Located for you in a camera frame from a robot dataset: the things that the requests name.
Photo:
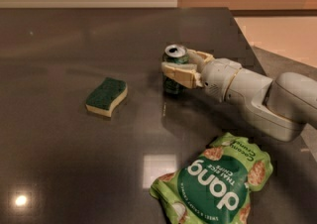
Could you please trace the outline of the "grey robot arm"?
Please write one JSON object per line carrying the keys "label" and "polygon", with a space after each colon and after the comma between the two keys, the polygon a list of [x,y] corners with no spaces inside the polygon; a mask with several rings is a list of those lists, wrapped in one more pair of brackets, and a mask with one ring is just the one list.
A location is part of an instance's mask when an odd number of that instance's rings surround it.
{"label": "grey robot arm", "polygon": [[165,48],[161,71],[178,85],[202,88],[212,99],[236,106],[246,122],[277,140],[294,140],[307,124],[317,128],[317,81],[302,74],[271,79],[182,45]]}

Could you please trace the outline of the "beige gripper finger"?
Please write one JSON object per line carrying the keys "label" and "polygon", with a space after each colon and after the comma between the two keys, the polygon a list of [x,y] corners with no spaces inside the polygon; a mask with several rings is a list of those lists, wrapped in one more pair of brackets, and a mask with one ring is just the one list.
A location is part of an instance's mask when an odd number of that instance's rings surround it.
{"label": "beige gripper finger", "polygon": [[211,54],[200,52],[196,50],[188,50],[189,62],[196,64],[198,69],[203,69],[204,66],[214,60],[214,57]]}
{"label": "beige gripper finger", "polygon": [[201,74],[197,71],[196,64],[177,64],[164,61],[161,64],[161,70],[166,77],[186,88],[193,89],[203,86]]}

